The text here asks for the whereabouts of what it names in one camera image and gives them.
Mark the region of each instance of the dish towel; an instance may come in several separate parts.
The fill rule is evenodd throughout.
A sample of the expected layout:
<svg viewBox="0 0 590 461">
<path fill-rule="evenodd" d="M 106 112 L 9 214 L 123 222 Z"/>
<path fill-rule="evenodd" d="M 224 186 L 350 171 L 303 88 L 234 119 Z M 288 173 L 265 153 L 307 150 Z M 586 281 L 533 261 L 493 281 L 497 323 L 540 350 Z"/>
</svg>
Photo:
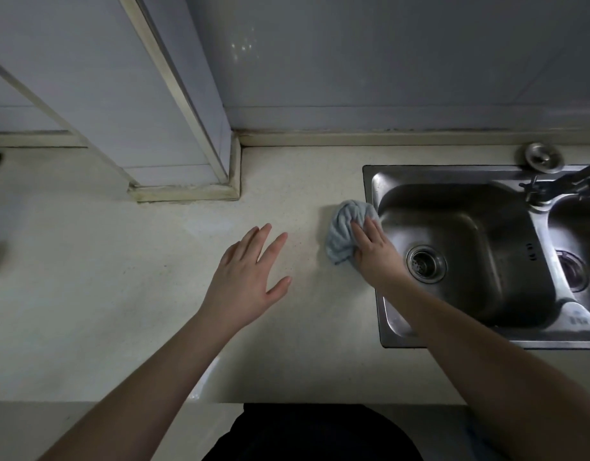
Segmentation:
<svg viewBox="0 0 590 461">
<path fill-rule="evenodd" d="M 353 255 L 357 242 L 353 237 L 353 230 L 350 226 L 351 220 L 363 226 L 366 217 L 372 220 L 379 220 L 378 214 L 372 204 L 358 200 L 345 200 L 340 204 L 333 218 L 325 241 L 327 257 L 334 265 L 348 260 L 356 268 Z"/>
</svg>

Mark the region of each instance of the drain strainer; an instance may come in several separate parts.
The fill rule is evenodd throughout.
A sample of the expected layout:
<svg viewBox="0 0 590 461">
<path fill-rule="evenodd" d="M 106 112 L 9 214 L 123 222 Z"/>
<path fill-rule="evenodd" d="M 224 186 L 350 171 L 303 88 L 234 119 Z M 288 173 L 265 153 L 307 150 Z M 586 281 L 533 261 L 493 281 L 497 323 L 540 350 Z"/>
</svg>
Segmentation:
<svg viewBox="0 0 590 461">
<path fill-rule="evenodd" d="M 568 286 L 573 293 L 579 293 L 590 284 L 590 276 L 583 261 L 567 251 L 556 251 Z"/>
<path fill-rule="evenodd" d="M 422 283 L 437 283 L 447 272 L 445 258 L 431 246 L 413 247 L 405 260 L 408 271 Z"/>
</svg>

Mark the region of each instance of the stainless steel sink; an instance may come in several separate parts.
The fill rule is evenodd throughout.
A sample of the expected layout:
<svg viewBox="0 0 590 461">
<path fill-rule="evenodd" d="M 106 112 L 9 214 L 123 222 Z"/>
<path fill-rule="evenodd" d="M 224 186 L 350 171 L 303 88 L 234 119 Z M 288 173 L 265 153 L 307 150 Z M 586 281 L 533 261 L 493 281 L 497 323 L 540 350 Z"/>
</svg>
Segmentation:
<svg viewBox="0 0 590 461">
<path fill-rule="evenodd" d="M 539 177 L 549 181 L 565 171 Z M 426 291 L 527 348 L 590 348 L 590 198 L 525 202 L 516 166 L 364 166 L 366 199 Z M 422 341 L 376 294 L 381 343 Z"/>
</svg>

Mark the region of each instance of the wall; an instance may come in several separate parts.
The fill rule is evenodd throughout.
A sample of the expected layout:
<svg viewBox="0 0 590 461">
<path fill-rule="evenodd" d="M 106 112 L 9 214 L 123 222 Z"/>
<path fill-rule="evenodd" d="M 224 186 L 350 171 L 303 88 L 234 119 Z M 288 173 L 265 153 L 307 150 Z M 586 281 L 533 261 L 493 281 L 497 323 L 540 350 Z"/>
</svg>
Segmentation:
<svg viewBox="0 0 590 461">
<path fill-rule="evenodd" d="M 234 128 L 590 126 L 590 0 L 188 0 Z"/>
<path fill-rule="evenodd" d="M 0 64 L 141 185 L 217 182 L 119 0 L 0 0 Z"/>
<path fill-rule="evenodd" d="M 61 126 L 0 77 L 0 133 L 60 130 Z"/>
</svg>

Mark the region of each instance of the right hand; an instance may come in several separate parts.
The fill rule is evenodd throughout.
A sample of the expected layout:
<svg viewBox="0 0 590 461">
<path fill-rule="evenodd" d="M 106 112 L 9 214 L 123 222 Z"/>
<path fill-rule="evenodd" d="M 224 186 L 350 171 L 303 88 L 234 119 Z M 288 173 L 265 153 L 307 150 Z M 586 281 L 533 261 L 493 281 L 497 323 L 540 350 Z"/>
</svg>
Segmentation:
<svg viewBox="0 0 590 461">
<path fill-rule="evenodd" d="M 377 221 L 366 217 L 363 228 L 354 221 L 350 224 L 359 246 L 355 250 L 355 262 L 370 286 L 382 293 L 398 281 L 411 281 L 401 255 Z"/>
</svg>

